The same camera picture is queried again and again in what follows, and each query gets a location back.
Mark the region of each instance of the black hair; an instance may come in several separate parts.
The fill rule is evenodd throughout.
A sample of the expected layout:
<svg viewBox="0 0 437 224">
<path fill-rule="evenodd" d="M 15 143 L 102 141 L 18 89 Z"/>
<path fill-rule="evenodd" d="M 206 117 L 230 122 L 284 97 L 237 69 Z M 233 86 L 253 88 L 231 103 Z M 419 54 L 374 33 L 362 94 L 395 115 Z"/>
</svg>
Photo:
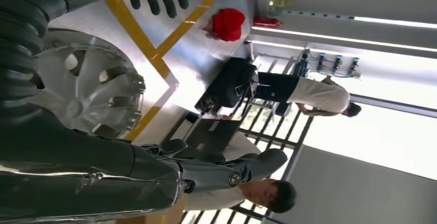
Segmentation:
<svg viewBox="0 0 437 224">
<path fill-rule="evenodd" d="M 278 180 L 273 184 L 278 191 L 275 200 L 269 203 L 268 209 L 275 213 L 285 213 L 292 209 L 297 196 L 294 186 L 286 180 Z"/>
<path fill-rule="evenodd" d="M 349 105 L 349 108 L 347 109 L 346 116 L 348 116 L 348 117 L 355 117 L 360 112 L 361 112 L 361 106 L 351 102 L 350 105 Z"/>
</svg>

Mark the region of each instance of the black pants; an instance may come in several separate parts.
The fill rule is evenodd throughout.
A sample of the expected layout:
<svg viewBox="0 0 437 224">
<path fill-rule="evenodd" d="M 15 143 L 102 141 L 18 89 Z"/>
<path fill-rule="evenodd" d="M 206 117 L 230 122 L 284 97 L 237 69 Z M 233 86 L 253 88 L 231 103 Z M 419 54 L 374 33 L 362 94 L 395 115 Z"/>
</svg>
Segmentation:
<svg viewBox="0 0 437 224">
<path fill-rule="evenodd" d="M 195 123 L 199 119 L 199 114 L 194 112 L 189 112 L 187 116 L 185 117 L 185 120 L 187 120 L 190 123 Z"/>
<path fill-rule="evenodd" d="M 299 82 L 298 76 L 260 72 L 260 85 L 255 98 L 275 102 L 288 102 Z"/>
</svg>

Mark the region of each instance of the tiled floor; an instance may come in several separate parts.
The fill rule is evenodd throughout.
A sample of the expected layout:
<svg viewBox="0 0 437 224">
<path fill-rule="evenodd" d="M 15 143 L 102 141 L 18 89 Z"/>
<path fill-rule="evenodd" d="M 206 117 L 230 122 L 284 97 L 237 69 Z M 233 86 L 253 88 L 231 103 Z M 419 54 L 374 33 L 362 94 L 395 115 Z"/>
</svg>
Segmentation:
<svg viewBox="0 0 437 224">
<path fill-rule="evenodd" d="M 133 10 L 128 0 L 106 0 L 66 14 L 52 28 L 79 30 L 103 38 L 121 49 L 144 77 L 143 119 L 127 137 L 137 144 L 158 143 L 193 109 L 223 62 L 242 41 L 208 39 L 202 28 L 221 8 L 247 13 L 246 0 L 189 0 L 186 10 L 169 18 L 162 0 L 161 14 L 151 14 L 146 0 Z M 243 36 L 249 33 L 249 23 Z"/>
</svg>

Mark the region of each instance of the hand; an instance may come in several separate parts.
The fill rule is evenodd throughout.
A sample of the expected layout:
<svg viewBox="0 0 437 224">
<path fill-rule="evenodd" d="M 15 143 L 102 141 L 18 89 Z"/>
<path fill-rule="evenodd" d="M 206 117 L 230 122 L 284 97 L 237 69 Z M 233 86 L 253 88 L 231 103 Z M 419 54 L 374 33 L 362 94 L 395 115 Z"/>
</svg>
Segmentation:
<svg viewBox="0 0 437 224">
<path fill-rule="evenodd" d="M 228 115 L 220 115 L 220 118 L 223 120 L 232 120 L 232 117 Z"/>
<path fill-rule="evenodd" d="M 299 108 L 299 110 L 300 110 L 300 112 L 302 113 L 302 114 L 307 114 L 308 113 L 308 109 L 305 107 L 305 105 L 304 104 L 301 104 L 301 103 L 296 103 L 296 105 L 297 105 L 297 107 Z"/>
</svg>

